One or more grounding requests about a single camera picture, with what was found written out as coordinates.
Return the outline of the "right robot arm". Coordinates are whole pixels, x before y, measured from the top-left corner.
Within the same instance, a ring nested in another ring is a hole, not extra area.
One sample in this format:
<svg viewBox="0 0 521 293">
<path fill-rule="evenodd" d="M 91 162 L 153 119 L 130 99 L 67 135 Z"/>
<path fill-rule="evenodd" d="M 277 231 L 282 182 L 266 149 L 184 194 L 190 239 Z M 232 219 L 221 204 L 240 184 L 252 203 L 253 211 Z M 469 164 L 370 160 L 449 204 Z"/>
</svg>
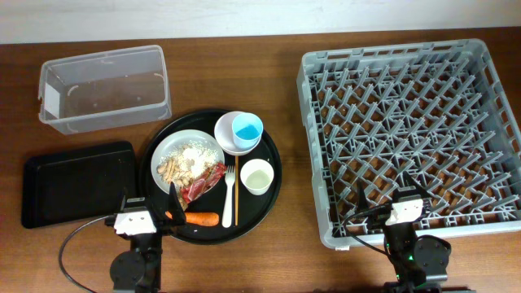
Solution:
<svg viewBox="0 0 521 293">
<path fill-rule="evenodd" d="M 393 191 L 392 200 L 372 208 L 358 182 L 355 216 L 365 217 L 368 229 L 383 231 L 383 253 L 396 272 L 396 281 L 386 282 L 384 292 L 440 292 L 452 248 L 441 238 L 417 235 L 414 223 L 430 211 L 429 194 L 407 172 L 402 178 L 404 185 Z"/>
</svg>

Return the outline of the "red snack wrapper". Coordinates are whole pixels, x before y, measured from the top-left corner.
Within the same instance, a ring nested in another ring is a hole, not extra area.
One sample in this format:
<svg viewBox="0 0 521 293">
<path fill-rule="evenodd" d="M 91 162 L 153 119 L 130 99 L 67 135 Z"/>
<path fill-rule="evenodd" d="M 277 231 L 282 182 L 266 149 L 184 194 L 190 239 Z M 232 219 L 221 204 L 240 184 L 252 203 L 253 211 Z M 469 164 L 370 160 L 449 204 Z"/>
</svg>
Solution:
<svg viewBox="0 0 521 293">
<path fill-rule="evenodd" d="M 211 190 L 225 175 L 226 170 L 226 166 L 221 162 L 208 167 L 190 186 L 181 189 L 181 196 L 184 201 L 191 203 Z"/>
</svg>

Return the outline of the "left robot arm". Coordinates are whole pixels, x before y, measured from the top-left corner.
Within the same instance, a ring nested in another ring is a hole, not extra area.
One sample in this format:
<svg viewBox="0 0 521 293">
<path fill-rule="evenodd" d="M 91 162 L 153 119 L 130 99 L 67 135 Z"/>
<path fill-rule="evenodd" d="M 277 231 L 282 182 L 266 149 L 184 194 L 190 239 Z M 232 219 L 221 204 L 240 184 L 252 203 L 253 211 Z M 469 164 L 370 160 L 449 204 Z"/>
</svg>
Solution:
<svg viewBox="0 0 521 293">
<path fill-rule="evenodd" d="M 169 185 L 165 199 L 123 198 L 119 211 L 105 220 L 130 249 L 119 254 L 110 267 L 114 292 L 158 292 L 161 283 L 162 239 L 187 223 L 176 186 Z"/>
</svg>

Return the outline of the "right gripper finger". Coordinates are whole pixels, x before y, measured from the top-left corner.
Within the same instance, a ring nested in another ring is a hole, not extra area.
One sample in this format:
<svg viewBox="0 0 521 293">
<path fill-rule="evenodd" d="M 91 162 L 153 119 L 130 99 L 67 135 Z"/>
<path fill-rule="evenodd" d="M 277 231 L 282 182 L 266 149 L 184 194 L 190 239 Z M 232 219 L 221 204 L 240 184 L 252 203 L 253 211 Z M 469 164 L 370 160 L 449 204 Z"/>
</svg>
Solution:
<svg viewBox="0 0 521 293">
<path fill-rule="evenodd" d="M 357 211 L 362 212 L 368 208 L 369 208 L 369 206 L 367 203 L 367 198 L 366 198 L 365 189 L 363 186 L 363 181 L 358 179 L 357 180 Z"/>
<path fill-rule="evenodd" d="M 405 189 L 401 191 L 401 199 L 429 199 L 428 192 L 420 186 L 407 172 L 402 173 Z"/>
</svg>

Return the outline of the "blue plastic cup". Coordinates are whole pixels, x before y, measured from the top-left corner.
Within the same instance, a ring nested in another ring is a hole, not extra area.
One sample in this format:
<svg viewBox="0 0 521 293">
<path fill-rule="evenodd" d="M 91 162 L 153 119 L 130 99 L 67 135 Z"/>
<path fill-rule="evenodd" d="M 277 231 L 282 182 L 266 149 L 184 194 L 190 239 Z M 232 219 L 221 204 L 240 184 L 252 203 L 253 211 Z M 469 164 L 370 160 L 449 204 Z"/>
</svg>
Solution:
<svg viewBox="0 0 521 293">
<path fill-rule="evenodd" d="M 234 145 L 241 150 L 252 148 L 264 131 L 262 120 L 255 114 L 243 112 L 232 121 Z"/>
</svg>

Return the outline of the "grey plate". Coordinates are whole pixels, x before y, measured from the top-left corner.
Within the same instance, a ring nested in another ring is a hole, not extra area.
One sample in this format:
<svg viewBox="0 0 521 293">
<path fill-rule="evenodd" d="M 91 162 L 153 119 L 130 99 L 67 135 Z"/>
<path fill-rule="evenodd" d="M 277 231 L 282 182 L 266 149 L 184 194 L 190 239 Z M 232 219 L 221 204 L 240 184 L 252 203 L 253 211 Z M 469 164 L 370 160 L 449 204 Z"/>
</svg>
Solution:
<svg viewBox="0 0 521 293">
<path fill-rule="evenodd" d="M 158 166 L 163 164 L 166 159 L 169 159 L 170 153 L 174 151 L 175 148 L 181 145 L 195 143 L 216 150 L 218 156 L 217 163 L 225 163 L 225 154 L 223 150 L 218 145 L 216 139 L 210 134 L 195 129 L 181 130 L 172 133 L 166 138 L 160 139 L 159 145 L 152 149 L 153 152 L 150 162 L 151 175 L 155 184 L 162 191 L 168 193 L 170 184 L 161 180 L 160 175 L 156 172 Z"/>
</svg>

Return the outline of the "white cup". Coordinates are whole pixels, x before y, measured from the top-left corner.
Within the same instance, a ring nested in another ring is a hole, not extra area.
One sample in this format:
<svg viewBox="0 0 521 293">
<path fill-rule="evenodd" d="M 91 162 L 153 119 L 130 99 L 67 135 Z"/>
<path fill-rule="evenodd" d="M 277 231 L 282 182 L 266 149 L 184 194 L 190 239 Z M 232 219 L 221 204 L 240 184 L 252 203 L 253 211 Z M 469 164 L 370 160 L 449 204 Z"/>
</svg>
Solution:
<svg viewBox="0 0 521 293">
<path fill-rule="evenodd" d="M 252 195 L 263 195 L 274 180 L 274 168 L 267 160 L 249 160 L 241 168 L 239 177 Z"/>
</svg>

